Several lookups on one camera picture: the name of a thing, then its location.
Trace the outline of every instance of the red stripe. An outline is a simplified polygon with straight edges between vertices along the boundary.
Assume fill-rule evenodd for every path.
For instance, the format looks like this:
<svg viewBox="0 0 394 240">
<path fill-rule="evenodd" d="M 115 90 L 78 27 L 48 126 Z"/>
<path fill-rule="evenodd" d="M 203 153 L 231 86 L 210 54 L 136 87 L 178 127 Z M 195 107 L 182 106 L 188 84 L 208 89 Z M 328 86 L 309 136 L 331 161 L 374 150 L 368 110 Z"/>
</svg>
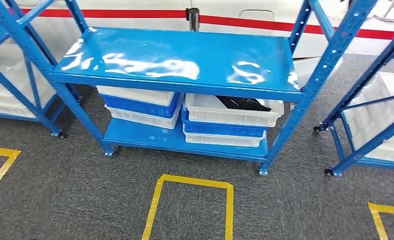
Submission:
<svg viewBox="0 0 394 240">
<path fill-rule="evenodd" d="M 28 12 L 28 9 L 22 9 L 23 12 Z M 177 19 L 185 18 L 184 10 L 118 10 L 118 9 L 86 9 L 81 10 L 84 17 L 86 18 L 114 18 L 114 19 Z M 40 15 L 40 17 L 56 17 L 56 18 L 70 18 L 70 12 L 66 9 L 46 9 Z M 268 29 L 277 31 L 288 31 L 290 32 L 293 27 L 293 23 L 287 22 L 275 22 L 275 21 L 261 21 L 251 19 L 241 19 L 234 17 L 223 17 L 223 16 L 200 16 L 200 23 L 202 24 L 215 24 L 223 26 L 234 26 L 254 29 Z M 304 30 L 305 33 L 311 34 L 323 34 L 320 26 L 318 25 L 307 25 Z M 357 37 L 370 38 L 370 39 L 386 39 L 391 40 L 394 37 L 394 31 L 382 31 L 382 30 L 369 30 L 361 29 Z"/>
</svg>

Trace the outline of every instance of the white plastic crate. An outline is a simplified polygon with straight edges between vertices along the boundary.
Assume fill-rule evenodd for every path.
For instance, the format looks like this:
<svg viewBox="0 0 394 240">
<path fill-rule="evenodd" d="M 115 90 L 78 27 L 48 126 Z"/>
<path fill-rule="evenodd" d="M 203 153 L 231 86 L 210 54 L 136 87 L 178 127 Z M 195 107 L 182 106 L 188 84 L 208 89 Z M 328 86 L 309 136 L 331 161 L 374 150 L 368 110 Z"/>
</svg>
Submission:
<svg viewBox="0 0 394 240">
<path fill-rule="evenodd" d="M 187 143 L 194 143 L 194 144 L 258 147 L 260 145 L 260 142 L 266 138 L 266 131 L 264 131 L 262 137 L 189 133 L 189 132 L 185 132 L 185 129 L 183 129 L 183 132 L 185 134 L 185 141 Z"/>
<path fill-rule="evenodd" d="M 261 127 L 274 127 L 276 120 L 284 114 L 284 102 L 264 100 L 271 111 L 228 109 L 214 95 L 187 93 L 185 106 L 189 120 L 195 122 L 237 124 Z"/>
<path fill-rule="evenodd" d="M 177 106 L 172 118 L 163 118 L 159 116 L 153 116 L 149 114 L 127 111 L 118 108 L 105 107 L 111 112 L 111 116 L 117 119 L 123 119 L 127 121 L 132 121 L 140 124 L 152 125 L 165 129 L 174 129 L 176 122 L 178 121 L 179 111 L 181 109 L 181 102 L 183 101 L 183 94 L 178 98 Z"/>
<path fill-rule="evenodd" d="M 42 92 L 42 98 L 41 98 L 41 107 L 42 108 L 44 108 L 48 104 L 48 102 L 54 96 L 54 94 L 55 93 L 54 93 L 53 88 L 48 88 L 46 92 Z M 20 117 L 25 116 L 27 118 L 35 118 L 36 117 L 19 100 L 17 100 L 17 104 L 13 104 L 13 105 L 6 105 L 4 103 L 0 103 L 0 113 L 20 116 Z"/>
<path fill-rule="evenodd" d="M 140 102 L 169 106 L 174 92 L 154 91 L 113 86 L 97 86 L 100 94 L 110 95 L 118 98 L 126 98 Z"/>
<path fill-rule="evenodd" d="M 42 106 L 45 106 L 47 102 L 54 96 L 55 90 L 47 82 L 43 75 L 32 66 L 33 75 L 35 77 L 35 84 L 39 95 L 39 100 Z M 33 97 L 32 87 L 30 85 L 29 76 L 27 74 L 26 65 L 24 62 L 20 62 L 18 65 L 10 69 L 6 76 L 10 82 L 31 102 L 35 105 L 35 99 Z M 0 83 L 0 106 L 7 106 L 13 108 L 24 108 L 23 104 L 7 90 Z"/>
<path fill-rule="evenodd" d="M 352 105 L 394 96 L 394 73 L 378 72 Z M 352 134 L 352 142 L 357 150 L 394 122 L 394 100 L 355 107 L 344 111 Z M 394 161 L 394 136 L 366 155 Z"/>
<path fill-rule="evenodd" d="M 20 108 L 15 108 L 15 107 L 10 107 L 10 106 L 0 105 L 0 113 L 20 116 L 20 117 L 27 117 L 27 118 L 35 118 L 36 117 L 33 113 L 31 113 L 24 106 L 20 107 Z"/>
</svg>

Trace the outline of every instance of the shelf bottom tier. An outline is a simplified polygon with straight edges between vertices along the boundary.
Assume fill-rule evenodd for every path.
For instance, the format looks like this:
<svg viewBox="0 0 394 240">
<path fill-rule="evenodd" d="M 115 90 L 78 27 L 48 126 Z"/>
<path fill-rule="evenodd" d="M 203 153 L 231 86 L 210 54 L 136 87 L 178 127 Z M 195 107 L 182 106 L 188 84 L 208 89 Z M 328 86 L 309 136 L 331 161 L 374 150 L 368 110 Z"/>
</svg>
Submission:
<svg viewBox="0 0 394 240">
<path fill-rule="evenodd" d="M 258 147 L 188 143 L 185 141 L 180 119 L 174 129 L 163 129 L 112 118 L 103 141 L 113 145 L 160 149 L 255 162 L 264 162 L 267 154 L 266 139 L 262 140 Z"/>
</svg>

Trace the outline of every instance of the shelf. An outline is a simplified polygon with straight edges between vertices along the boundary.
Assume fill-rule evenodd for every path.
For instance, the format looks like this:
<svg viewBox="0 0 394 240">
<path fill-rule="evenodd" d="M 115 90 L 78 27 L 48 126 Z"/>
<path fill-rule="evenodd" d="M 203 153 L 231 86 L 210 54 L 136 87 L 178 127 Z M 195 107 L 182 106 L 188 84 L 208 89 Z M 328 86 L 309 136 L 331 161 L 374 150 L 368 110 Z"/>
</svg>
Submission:
<svg viewBox="0 0 394 240">
<path fill-rule="evenodd" d="M 51 79 L 294 101 L 304 94 L 289 45 L 286 37 L 90 27 Z"/>
<path fill-rule="evenodd" d="M 175 129 L 163 129 L 112 118 L 103 141 L 113 145 L 160 149 L 256 162 L 265 161 L 264 156 L 267 154 L 266 140 L 261 141 L 259 147 L 188 143 L 185 141 L 180 119 L 178 119 Z"/>
</svg>

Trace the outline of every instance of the stacked crates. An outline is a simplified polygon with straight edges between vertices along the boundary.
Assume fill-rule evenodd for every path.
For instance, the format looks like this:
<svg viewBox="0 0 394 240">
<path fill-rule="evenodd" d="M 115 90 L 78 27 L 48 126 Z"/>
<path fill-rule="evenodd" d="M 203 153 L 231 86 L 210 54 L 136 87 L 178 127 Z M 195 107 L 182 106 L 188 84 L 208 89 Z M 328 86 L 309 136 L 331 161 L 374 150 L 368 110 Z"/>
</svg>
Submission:
<svg viewBox="0 0 394 240">
<path fill-rule="evenodd" d="M 188 143 L 258 147 L 284 114 L 284 103 L 263 100 L 270 111 L 229 109 L 213 95 L 187 93 L 182 107 L 185 140 Z"/>
<path fill-rule="evenodd" d="M 46 106 L 55 95 L 55 90 L 43 75 L 32 65 L 35 84 L 42 107 Z M 34 105 L 32 86 L 26 70 L 21 49 L 7 41 L 0 46 L 0 72 Z M 35 118 L 36 116 L 25 107 L 9 90 L 0 83 L 0 114 L 18 117 Z"/>
<path fill-rule="evenodd" d="M 97 86 L 111 116 L 165 129 L 174 129 L 183 94 L 111 86 Z"/>
</svg>

